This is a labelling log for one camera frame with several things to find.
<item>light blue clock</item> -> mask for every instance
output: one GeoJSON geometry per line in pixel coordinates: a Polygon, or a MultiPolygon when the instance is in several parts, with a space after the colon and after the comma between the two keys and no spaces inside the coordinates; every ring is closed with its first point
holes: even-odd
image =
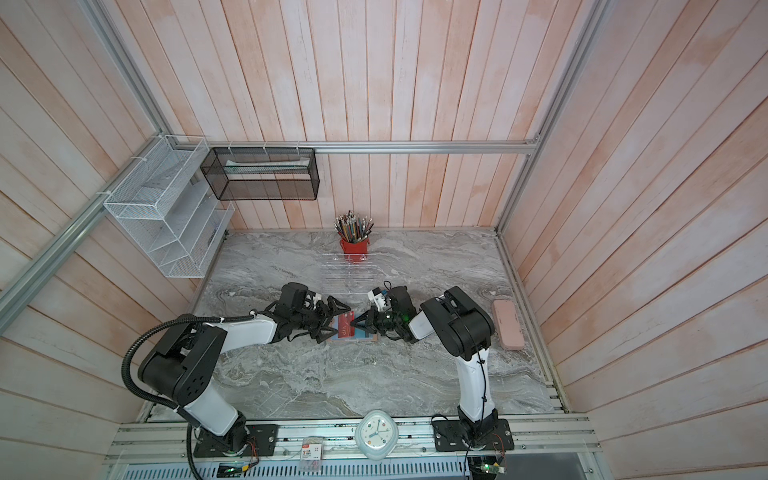
{"type": "Polygon", "coordinates": [[[381,410],[371,411],[355,429],[360,451],[371,460],[385,458],[397,443],[397,424],[381,410]]]}

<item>red pencil holder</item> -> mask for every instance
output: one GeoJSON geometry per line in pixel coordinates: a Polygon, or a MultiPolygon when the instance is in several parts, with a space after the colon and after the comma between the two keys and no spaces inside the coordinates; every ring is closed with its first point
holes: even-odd
{"type": "Polygon", "coordinates": [[[368,239],[366,238],[362,242],[349,243],[343,238],[339,238],[339,244],[341,250],[344,251],[344,258],[352,263],[362,263],[366,261],[368,256],[368,239]]]}

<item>wooden wall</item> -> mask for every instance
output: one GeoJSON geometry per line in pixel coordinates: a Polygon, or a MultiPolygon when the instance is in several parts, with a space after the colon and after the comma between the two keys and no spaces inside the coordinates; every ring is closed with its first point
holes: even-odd
{"type": "MultiPolygon", "coordinates": [[[[594,0],[104,0],[174,133],[212,141],[533,137],[594,0]]],[[[496,225],[517,155],[320,156],[318,201],[236,228],[496,225]]]]}
{"type": "Polygon", "coordinates": [[[616,478],[768,478],[766,25],[617,2],[505,231],[616,478]]]}
{"type": "MultiPolygon", "coordinates": [[[[75,0],[0,2],[0,289],[152,134],[75,0]]],[[[122,356],[193,292],[103,220],[0,338],[3,475],[90,478],[142,404],[122,356]]]]}

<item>black mounting plate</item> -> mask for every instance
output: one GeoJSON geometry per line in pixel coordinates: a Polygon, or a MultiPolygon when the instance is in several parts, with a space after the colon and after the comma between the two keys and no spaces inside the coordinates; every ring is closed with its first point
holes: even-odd
{"type": "MultiPolygon", "coordinates": [[[[462,438],[464,428],[459,420],[435,420],[432,422],[432,430],[435,436],[435,449],[438,452],[466,452],[469,448],[469,445],[462,438]]],[[[496,449],[501,452],[502,447],[503,450],[514,450],[515,443],[512,441],[509,422],[499,419],[496,428],[482,439],[475,441],[475,445],[478,447],[485,445],[485,447],[480,448],[481,450],[496,449]]]]}
{"type": "MultiPolygon", "coordinates": [[[[277,442],[277,425],[246,425],[250,436],[256,439],[256,447],[259,457],[271,457],[275,453],[277,442]]],[[[213,439],[201,436],[201,440],[195,445],[194,456],[196,458],[213,458],[224,456],[213,439]]],[[[246,447],[241,457],[250,457],[250,447],[246,447]]]]}

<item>black corrugated hose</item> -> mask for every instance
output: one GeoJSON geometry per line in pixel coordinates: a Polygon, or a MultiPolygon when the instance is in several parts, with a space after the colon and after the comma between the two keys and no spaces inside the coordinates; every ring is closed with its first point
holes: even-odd
{"type": "MultiPolygon", "coordinates": [[[[147,330],[147,332],[143,333],[139,338],[136,339],[133,345],[131,345],[131,348],[128,349],[128,351],[125,353],[125,356],[123,357],[123,364],[120,369],[120,374],[123,378],[123,384],[125,384],[125,388],[128,389],[128,392],[133,393],[137,397],[143,400],[149,400],[150,402],[159,403],[160,405],[166,406],[171,410],[176,410],[179,405],[177,405],[175,402],[173,402],[170,399],[166,399],[161,396],[157,396],[155,394],[149,393],[145,390],[142,390],[136,383],[134,382],[133,378],[131,378],[131,363],[134,360],[134,355],[136,355],[136,351],[139,350],[142,344],[146,342],[150,337],[152,337],[155,333],[161,332],[165,329],[171,328],[172,326],[180,325],[182,323],[205,323],[205,322],[211,322],[211,323],[229,323],[229,322],[243,322],[245,320],[250,320],[253,318],[256,312],[251,312],[250,315],[246,316],[232,316],[229,318],[222,319],[218,316],[194,316],[190,314],[185,314],[180,316],[179,318],[175,320],[171,320],[169,322],[161,323],[158,326],[154,326],[147,330]]],[[[189,424],[187,426],[187,462],[189,463],[190,470],[192,471],[192,476],[195,478],[195,480],[203,480],[202,477],[200,477],[200,473],[197,472],[197,469],[194,466],[194,460],[192,459],[192,424],[189,424]]]]}

